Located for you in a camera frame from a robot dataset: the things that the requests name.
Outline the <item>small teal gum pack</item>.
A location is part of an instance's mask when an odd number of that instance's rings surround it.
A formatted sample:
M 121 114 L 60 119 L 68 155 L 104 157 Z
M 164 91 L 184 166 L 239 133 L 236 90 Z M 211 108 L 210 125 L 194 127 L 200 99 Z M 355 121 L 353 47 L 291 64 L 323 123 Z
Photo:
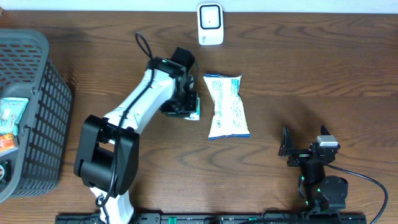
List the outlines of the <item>small teal gum pack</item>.
M 191 112 L 189 117 L 185 118 L 190 121 L 199 121 L 200 120 L 200 98 L 197 98 L 196 110 L 195 112 Z

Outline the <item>yellow white snack bag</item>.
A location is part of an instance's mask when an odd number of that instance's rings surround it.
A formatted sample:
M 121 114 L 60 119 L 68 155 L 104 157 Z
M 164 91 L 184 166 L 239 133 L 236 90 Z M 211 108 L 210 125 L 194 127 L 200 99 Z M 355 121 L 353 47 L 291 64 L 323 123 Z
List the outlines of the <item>yellow white snack bag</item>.
M 203 78 L 214 103 L 208 139 L 250 138 L 243 101 L 239 95 L 242 75 L 232 77 L 206 73 Z

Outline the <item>light green candy packet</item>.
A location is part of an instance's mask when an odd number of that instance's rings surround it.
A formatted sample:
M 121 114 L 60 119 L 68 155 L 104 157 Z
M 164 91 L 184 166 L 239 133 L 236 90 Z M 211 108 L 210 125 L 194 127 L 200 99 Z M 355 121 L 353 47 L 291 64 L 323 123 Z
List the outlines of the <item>light green candy packet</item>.
M 28 102 L 28 98 L 1 98 L 1 134 L 19 134 L 18 125 Z

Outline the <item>orange snack packet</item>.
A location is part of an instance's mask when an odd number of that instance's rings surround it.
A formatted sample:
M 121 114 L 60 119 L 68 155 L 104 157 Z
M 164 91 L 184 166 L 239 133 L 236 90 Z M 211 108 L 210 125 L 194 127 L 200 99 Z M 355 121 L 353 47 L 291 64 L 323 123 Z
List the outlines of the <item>orange snack packet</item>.
M 12 152 L 17 149 L 14 135 L 12 133 L 0 136 L 0 152 L 2 154 Z

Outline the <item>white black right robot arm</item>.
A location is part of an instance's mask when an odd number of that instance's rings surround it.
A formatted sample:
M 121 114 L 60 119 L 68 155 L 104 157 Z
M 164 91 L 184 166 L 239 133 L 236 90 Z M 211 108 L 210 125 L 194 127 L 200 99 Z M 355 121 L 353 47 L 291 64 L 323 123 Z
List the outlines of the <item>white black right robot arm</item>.
M 335 160 L 339 149 L 338 141 L 325 126 L 321 126 L 320 135 L 307 149 L 295 148 L 288 127 L 283 128 L 278 155 L 287 158 L 289 167 L 301 170 L 298 191 L 307 204 L 302 218 L 308 220 L 316 216 L 337 215 L 346 207 L 347 180 L 325 173 L 325 166 Z

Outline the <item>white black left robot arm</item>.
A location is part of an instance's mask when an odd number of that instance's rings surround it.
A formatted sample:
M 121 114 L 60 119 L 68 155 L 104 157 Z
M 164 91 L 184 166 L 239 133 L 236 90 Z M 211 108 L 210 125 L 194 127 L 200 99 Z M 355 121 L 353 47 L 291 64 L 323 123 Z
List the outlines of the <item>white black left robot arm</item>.
M 191 51 L 176 48 L 171 58 L 149 60 L 143 79 L 115 109 L 83 123 L 74 173 L 95 195 L 99 213 L 80 222 L 129 223 L 134 208 L 129 188 L 139 165 L 140 135 L 157 111 L 198 121 L 200 98 L 190 70 L 197 65 Z

